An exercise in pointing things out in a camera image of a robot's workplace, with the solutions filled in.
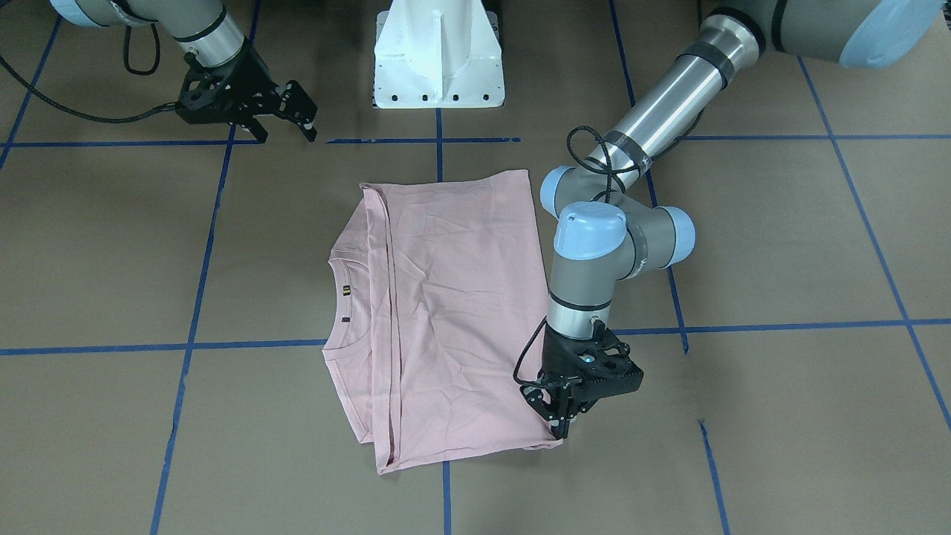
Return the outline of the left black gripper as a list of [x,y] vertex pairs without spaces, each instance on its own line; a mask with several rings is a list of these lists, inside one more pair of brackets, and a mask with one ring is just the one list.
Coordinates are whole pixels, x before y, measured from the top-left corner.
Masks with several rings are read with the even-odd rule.
[[556,439],[564,439],[577,419],[598,400],[636,392],[644,372],[631,360],[631,346],[611,329],[597,326],[594,337],[575,340],[540,326],[527,342],[523,360],[540,331],[542,365],[535,380],[520,380],[520,392],[532,409],[551,421]]

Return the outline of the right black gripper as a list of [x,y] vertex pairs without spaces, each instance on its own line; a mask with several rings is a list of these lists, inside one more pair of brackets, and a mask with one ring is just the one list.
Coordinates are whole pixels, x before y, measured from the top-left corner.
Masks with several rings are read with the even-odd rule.
[[241,48],[218,67],[202,65],[193,51],[187,51],[184,60],[188,71],[175,112],[188,124],[238,123],[265,143],[268,131],[255,116],[275,115],[298,126],[308,142],[316,141],[318,105],[296,80],[289,80],[279,94],[255,48]]

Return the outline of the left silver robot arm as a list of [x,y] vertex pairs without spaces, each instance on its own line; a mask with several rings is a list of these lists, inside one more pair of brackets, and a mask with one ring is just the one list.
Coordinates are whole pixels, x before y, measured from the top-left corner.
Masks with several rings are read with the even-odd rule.
[[608,328],[619,281],[692,253],[695,228],[676,207],[647,207],[628,189],[692,131],[738,72],[777,51],[845,68],[889,67],[923,38],[941,1],[721,1],[672,67],[595,148],[549,172],[543,209],[557,219],[549,308],[536,334],[542,363],[520,392],[554,439],[598,400],[636,392],[644,373]]

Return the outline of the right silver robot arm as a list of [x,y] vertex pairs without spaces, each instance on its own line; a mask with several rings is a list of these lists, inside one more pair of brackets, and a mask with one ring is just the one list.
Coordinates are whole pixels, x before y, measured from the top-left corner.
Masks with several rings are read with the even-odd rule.
[[51,1],[65,20],[82,27],[162,27],[188,65],[175,113],[191,125],[238,126],[264,143],[259,118],[272,116],[317,138],[318,106],[296,80],[275,82],[250,38],[221,1]]

